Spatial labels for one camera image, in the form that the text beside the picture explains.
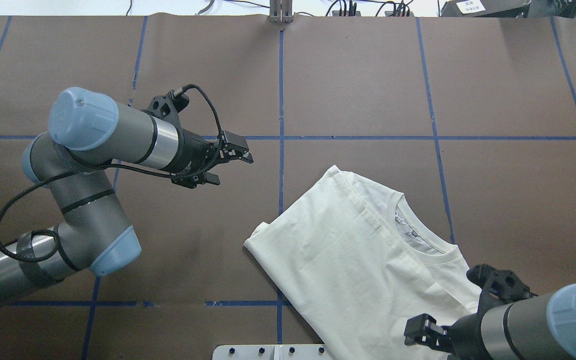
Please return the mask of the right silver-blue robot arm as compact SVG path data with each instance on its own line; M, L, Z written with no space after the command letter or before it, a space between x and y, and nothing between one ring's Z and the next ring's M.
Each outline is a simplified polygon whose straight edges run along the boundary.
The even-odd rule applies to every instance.
M442 326L427 313L411 317L405 345L449 360L576 360L576 284L537 295L514 272L488 264L466 277L481 290L476 312Z

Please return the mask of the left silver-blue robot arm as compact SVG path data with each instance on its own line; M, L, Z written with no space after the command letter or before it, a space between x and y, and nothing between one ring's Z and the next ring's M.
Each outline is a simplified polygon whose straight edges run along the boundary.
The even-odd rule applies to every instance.
M145 109L121 104L80 87L64 89L51 106L48 131L22 154L32 186L0 210L4 216L23 197L46 188L63 221L8 244L0 232L0 308L89 270L110 275L141 254L108 169L169 179L194 189L219 185L211 169L254 159L244 136L225 131L201 87L188 84L154 96Z

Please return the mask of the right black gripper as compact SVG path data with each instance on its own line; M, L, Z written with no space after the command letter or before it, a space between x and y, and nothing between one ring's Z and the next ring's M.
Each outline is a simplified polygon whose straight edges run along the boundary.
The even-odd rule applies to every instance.
M515 272L478 264L466 272L467 280L480 288L474 310L452 325L439 326L428 313L407 319L405 346L425 346L450 356L487 356L483 343L483 317L495 308L536 296Z

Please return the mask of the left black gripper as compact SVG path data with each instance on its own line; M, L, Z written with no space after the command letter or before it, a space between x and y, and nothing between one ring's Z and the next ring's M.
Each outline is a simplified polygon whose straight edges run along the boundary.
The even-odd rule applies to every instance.
M253 164L253 155L246 137L222 131L217 109L203 89L198 92L213 113L217 139L210 142L184 129L179 113L190 104L186 92L187 89L172 89L164 95L154 96L143 110L151 118L153 133L141 165L164 172L174 185L188 189L206 184L219 186L219 176L210 173L214 166L236 160Z

